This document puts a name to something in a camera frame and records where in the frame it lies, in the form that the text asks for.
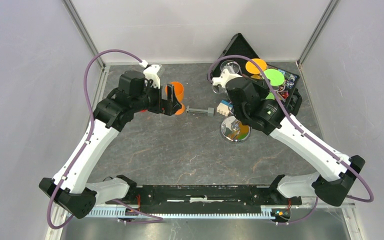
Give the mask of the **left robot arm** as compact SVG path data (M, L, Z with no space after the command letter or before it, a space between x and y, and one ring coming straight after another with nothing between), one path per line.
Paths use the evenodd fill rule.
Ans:
M95 205L120 199L133 203L137 190L123 176L96 183L87 180L105 149L141 111L174 115L182 107L177 94L178 87L169 83L161 89L159 76L135 70L125 71L118 87L101 100L95 110L89 129L85 132L74 153L54 177L43 178L39 188L53 201L81 219Z

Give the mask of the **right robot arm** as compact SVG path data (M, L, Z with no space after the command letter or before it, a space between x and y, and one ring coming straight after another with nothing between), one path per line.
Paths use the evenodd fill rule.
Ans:
M311 164L316 172L306 175L279 175L269 189L269 199L282 204L293 197L318 197L339 207L354 185L366 161L349 156L326 144L305 128L293 114L283 112L284 105L268 99L269 88L261 81L245 77L229 80L226 91L234 116L244 125L261 131L288 146Z

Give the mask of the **green wine glass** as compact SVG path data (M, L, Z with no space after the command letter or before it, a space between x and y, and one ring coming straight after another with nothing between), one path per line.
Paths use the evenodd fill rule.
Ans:
M284 75L277 69L267 69L264 71L264 74L269 79L270 85L276 95L284 101L285 98L279 93L279 91L282 91L281 86L283 86L285 82Z

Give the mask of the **yellow wine glass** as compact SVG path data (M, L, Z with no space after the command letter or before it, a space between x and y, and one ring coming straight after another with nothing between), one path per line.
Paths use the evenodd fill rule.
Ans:
M251 60L254 61L263 71L268 68L267 63L261 58L252 58ZM261 72L251 61L246 62L245 70L251 74L251 78L256 80L262 79Z

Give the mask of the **orange wine glass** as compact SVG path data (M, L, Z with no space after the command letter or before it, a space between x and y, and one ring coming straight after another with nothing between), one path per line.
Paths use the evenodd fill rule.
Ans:
M183 104L184 91L185 91L184 86L178 81L172 81L169 84L172 84L174 86L174 94L175 94L177 100L181 104L181 109L179 109L175 113L175 115L181 115L185 112L185 109L186 109L185 105Z

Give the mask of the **clear wine glass back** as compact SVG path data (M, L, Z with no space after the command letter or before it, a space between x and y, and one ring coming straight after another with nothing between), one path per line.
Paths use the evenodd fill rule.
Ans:
M221 75L222 70L224 70L225 68L232 69L232 71L234 73L237 73L239 75L241 75L241 73L242 73L240 65L236 61L233 61L233 60L226 60L226 61L221 63L220 75ZM226 86L225 86L225 88L222 88L221 86L213 86L212 85L212 90L216 94L226 93Z

